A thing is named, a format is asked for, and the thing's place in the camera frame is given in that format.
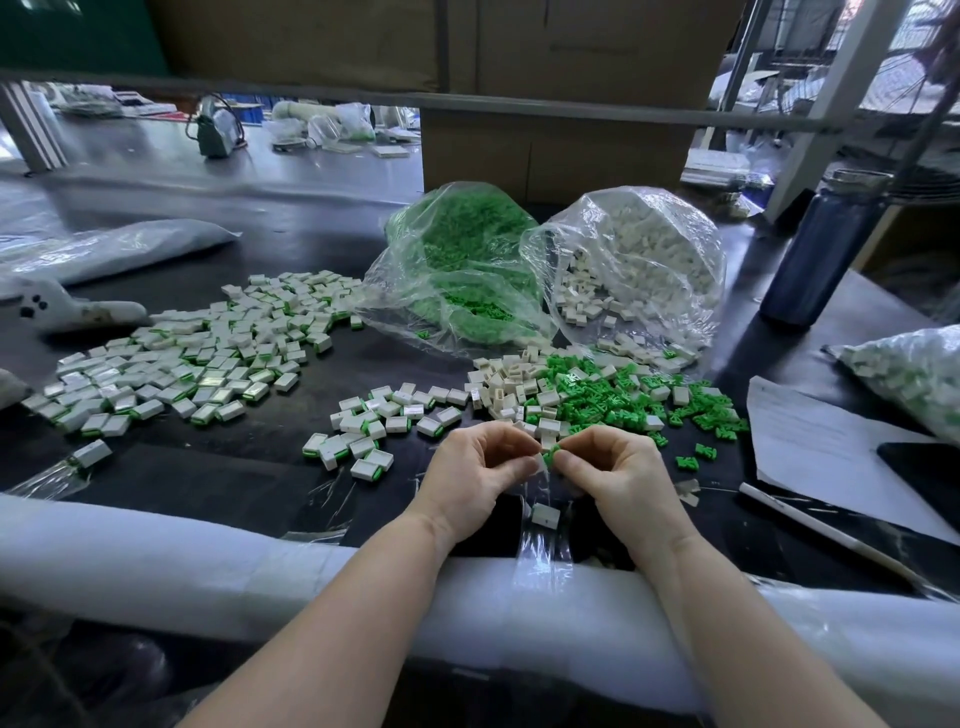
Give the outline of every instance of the pile of green pieces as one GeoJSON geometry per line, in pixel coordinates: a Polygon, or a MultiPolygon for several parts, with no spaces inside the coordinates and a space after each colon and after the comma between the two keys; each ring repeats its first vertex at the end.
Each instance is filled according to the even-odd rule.
{"type": "Polygon", "coordinates": [[[392,215],[385,232],[415,294],[410,309],[484,344],[536,333],[540,285],[519,252],[536,224],[509,195],[475,182],[445,185],[392,215]]]}
{"type": "MultiPolygon", "coordinates": [[[[683,375],[637,376],[636,364],[628,364],[607,380],[600,376],[600,368],[591,359],[550,356],[546,361],[545,378],[554,382],[558,392],[568,394],[558,408],[557,419],[570,423],[571,435],[590,425],[612,425],[647,434],[658,447],[663,448],[669,442],[666,437],[659,432],[644,432],[648,415],[656,415],[672,427],[683,426],[684,420],[689,418],[700,429],[713,432],[720,440],[735,441],[737,432],[750,430],[746,420],[731,422],[728,418],[727,410],[733,407],[729,397],[704,394],[703,390],[712,386],[706,379],[684,384],[683,375]],[[580,372],[585,373],[588,378],[581,378],[580,372]],[[648,394],[663,386],[687,387],[690,390],[690,404],[686,407],[674,407],[668,412],[663,402],[653,401],[648,394]]],[[[535,404],[536,400],[527,400],[524,403],[525,406],[535,404]]],[[[540,416],[536,414],[526,418],[532,425],[536,425],[539,420],[540,416]]],[[[553,459],[553,451],[544,456],[548,466],[553,459]]],[[[697,446],[696,454],[712,460],[716,457],[716,450],[697,446]]]]}

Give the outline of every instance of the blue bottle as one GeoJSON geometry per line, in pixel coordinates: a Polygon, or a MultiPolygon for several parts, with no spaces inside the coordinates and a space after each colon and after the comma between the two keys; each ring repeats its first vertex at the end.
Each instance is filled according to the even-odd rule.
{"type": "Polygon", "coordinates": [[[883,214],[890,179],[854,169],[824,176],[763,297],[763,318],[792,328],[813,326],[883,214]]]}

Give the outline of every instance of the black table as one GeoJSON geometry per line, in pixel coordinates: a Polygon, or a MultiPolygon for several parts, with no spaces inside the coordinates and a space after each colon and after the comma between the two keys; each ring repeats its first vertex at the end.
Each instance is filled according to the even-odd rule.
{"type": "MultiPolygon", "coordinates": [[[[58,208],[80,216],[82,222],[76,224],[83,227],[152,216],[145,211],[142,190],[114,188],[112,194],[120,199],[109,206],[102,203],[104,190],[94,195],[87,189],[54,187],[50,194],[60,202],[58,208]],[[124,195],[131,196],[129,212],[118,211],[124,209],[124,195]]],[[[184,214],[179,207],[183,203],[171,202],[173,197],[154,193],[148,198],[156,201],[152,204],[159,214],[184,214]]],[[[221,285],[242,283],[254,273],[326,268],[361,278],[384,246],[383,220],[400,202],[200,195],[189,203],[193,208],[188,213],[242,231],[239,242],[77,286],[73,293],[91,299],[133,299],[157,311],[204,307],[223,298],[221,285]]],[[[746,410],[750,377],[761,375],[859,414],[917,427],[842,372],[820,349],[921,328],[927,319],[849,273],[810,332],[773,330],[756,311],[782,256],[783,239],[749,224],[722,226],[722,234],[729,293],[712,350],[711,378],[740,411],[746,410]]],[[[117,335],[105,331],[39,340],[17,319],[12,305],[0,307],[0,331],[0,366],[34,385],[49,379],[59,357],[117,335]]],[[[337,411],[338,400],[403,381],[455,385],[464,381],[469,363],[420,352],[370,328],[359,332],[337,328],[332,335],[333,349],[319,358],[311,355],[300,384],[289,396],[273,393],[244,418],[207,429],[196,429],[170,414],[135,426],[126,437],[110,442],[116,456],[71,499],[219,522],[275,537],[348,525],[341,543],[361,545],[409,502],[414,479],[426,469],[434,443],[416,434],[389,438],[387,450],[396,463],[376,485],[352,483],[346,469],[331,478],[318,463],[304,461],[301,446],[312,432],[330,430],[328,416],[337,411]]],[[[467,413],[465,422],[469,421],[467,413]]],[[[670,444],[664,456],[677,479],[684,473],[673,469],[674,455],[690,454],[696,442],[713,444],[712,435],[690,424],[665,434],[670,444]]],[[[81,442],[64,438],[18,407],[0,413],[0,437],[8,455],[0,490],[48,467],[81,442]]],[[[741,569],[759,576],[810,587],[908,593],[883,570],[737,496],[738,484],[753,480],[755,472],[747,440],[717,445],[717,461],[702,465],[697,475],[704,490],[691,516],[715,546],[741,569]]],[[[563,499],[563,492],[561,487],[555,495],[563,499]]],[[[819,506],[819,518],[905,558],[939,578],[943,586],[960,590],[960,550],[953,546],[905,529],[891,532],[878,528],[872,519],[792,498],[794,505],[819,506]]],[[[518,500],[505,499],[491,523],[461,552],[513,556],[518,507],[518,500]]],[[[575,560],[586,558],[598,546],[613,552],[618,561],[625,560],[589,502],[578,501],[571,514],[569,539],[575,560]]]]}

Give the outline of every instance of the cardboard box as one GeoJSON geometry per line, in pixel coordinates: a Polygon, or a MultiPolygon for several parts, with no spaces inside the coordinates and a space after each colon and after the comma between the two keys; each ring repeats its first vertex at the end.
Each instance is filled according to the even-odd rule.
{"type": "MultiPolygon", "coordinates": [[[[743,0],[457,0],[455,93],[705,107],[743,0]]],[[[522,203],[679,182],[692,127],[421,110],[427,189],[491,182],[522,203]]]]}
{"type": "Polygon", "coordinates": [[[179,76],[411,91],[439,90],[434,6],[435,0],[147,0],[179,76]]]}

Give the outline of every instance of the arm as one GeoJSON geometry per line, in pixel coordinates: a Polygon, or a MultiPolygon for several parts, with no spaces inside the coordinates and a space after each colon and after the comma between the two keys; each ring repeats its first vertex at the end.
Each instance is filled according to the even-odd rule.
{"type": "Polygon", "coordinates": [[[503,423],[450,433],[407,510],[181,728],[380,725],[446,555],[536,471],[538,452],[503,423]]]}
{"type": "Polygon", "coordinates": [[[700,536],[652,440],[595,425],[561,445],[555,466],[649,579],[720,726],[885,725],[700,536]]]}

